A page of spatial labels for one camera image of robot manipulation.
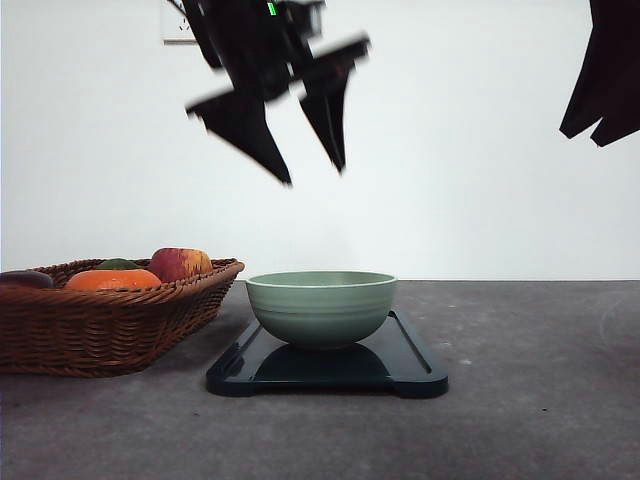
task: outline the black robotic claw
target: black robotic claw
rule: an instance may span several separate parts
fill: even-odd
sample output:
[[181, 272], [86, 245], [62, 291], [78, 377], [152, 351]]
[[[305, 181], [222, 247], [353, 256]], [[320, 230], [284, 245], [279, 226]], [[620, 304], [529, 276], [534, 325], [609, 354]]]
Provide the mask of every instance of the black robotic claw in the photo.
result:
[[[168, 0], [175, 5], [175, 0]], [[324, 1], [182, 0], [202, 55], [224, 68], [234, 90], [193, 105], [211, 132], [253, 157], [281, 182], [287, 166], [265, 120], [265, 102], [302, 81], [302, 109], [338, 171], [345, 166], [344, 93], [356, 59], [367, 55], [368, 37], [314, 57], [308, 40], [321, 33]]]

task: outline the wall socket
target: wall socket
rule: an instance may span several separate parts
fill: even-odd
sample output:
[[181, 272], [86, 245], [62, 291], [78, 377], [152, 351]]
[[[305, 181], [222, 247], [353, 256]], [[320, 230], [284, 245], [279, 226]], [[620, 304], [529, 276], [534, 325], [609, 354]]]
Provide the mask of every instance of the wall socket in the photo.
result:
[[161, 5], [162, 40], [164, 43], [196, 43], [187, 17], [167, 0], [158, 0]]

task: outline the green bowl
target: green bowl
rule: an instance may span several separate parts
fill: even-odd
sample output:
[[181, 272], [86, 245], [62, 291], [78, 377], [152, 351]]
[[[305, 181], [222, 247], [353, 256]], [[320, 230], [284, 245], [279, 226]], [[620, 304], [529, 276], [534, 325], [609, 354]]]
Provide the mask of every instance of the green bowl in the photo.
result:
[[287, 272], [246, 282], [264, 329], [297, 347], [332, 349], [375, 332], [391, 309], [397, 279], [369, 272]]

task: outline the gray concrete table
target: gray concrete table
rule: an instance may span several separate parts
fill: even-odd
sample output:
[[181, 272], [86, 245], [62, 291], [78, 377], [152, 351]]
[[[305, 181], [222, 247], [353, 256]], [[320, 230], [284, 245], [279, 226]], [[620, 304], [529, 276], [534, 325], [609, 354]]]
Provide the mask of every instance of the gray concrete table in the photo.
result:
[[236, 283], [144, 372], [0, 375], [2, 477], [640, 478], [640, 283], [402, 282], [396, 300], [446, 395], [208, 393], [251, 316]]

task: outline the dark plastic tray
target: dark plastic tray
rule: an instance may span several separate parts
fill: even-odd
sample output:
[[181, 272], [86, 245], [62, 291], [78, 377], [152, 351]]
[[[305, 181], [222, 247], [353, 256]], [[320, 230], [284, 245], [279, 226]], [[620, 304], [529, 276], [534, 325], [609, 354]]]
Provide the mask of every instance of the dark plastic tray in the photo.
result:
[[370, 337], [339, 350], [300, 350], [254, 320], [207, 372], [207, 390], [250, 396], [260, 389], [391, 391], [429, 398], [448, 390], [448, 376], [412, 326], [389, 312]]

